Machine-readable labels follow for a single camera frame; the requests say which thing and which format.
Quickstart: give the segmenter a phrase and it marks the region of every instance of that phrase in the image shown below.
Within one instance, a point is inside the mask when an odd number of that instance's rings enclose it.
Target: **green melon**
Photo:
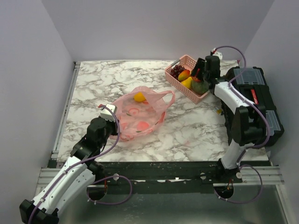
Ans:
[[[199,95],[203,95],[209,90],[208,87],[204,84],[204,82],[198,83],[195,82],[194,80],[191,81],[191,88],[195,93]]]

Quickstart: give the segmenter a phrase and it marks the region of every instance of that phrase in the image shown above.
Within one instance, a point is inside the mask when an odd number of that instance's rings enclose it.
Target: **yellow fruit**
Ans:
[[[192,81],[192,77],[187,78],[186,80],[182,81],[181,84],[188,88],[191,89],[191,81]]]
[[[188,77],[190,77],[190,71],[186,69],[179,74],[178,81],[184,81]]]
[[[142,102],[142,101],[145,101],[146,99],[145,99],[144,95],[142,94],[142,92],[139,92],[134,96],[134,100],[137,102]]]

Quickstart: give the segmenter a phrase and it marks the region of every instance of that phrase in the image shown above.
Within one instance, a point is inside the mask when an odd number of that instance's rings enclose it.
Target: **gray floor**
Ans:
[[[233,199],[247,200],[258,186],[236,187]],[[107,202],[125,196],[107,195]],[[94,205],[80,194],[61,216],[60,224],[286,224],[275,186],[265,187],[261,198],[250,204],[235,205],[215,195],[164,194],[133,195],[118,206]]]

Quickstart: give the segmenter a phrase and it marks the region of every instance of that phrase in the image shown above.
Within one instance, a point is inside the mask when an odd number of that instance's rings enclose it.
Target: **bunch of grapes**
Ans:
[[[178,79],[179,74],[184,70],[186,69],[181,65],[176,65],[173,69],[171,69],[170,75],[175,79]]]

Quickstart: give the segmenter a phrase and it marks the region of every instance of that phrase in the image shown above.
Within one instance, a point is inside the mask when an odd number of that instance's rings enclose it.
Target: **fruit basket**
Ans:
[[[193,103],[198,104],[209,93],[209,91],[206,92],[206,93],[204,93],[203,95],[199,95],[199,94],[193,92],[192,90],[189,90],[185,86],[183,86],[176,78],[174,78],[170,74],[171,73],[171,69],[173,69],[176,65],[181,65],[185,69],[188,69],[188,70],[192,71],[192,69],[194,68],[195,64],[196,64],[196,61],[193,58],[191,58],[188,55],[184,55],[184,56],[180,57],[180,59],[178,59],[177,61],[175,61],[174,63],[172,63],[170,66],[168,66],[165,69],[165,78],[166,78],[166,80],[171,85],[173,85],[179,91],[181,91]]]

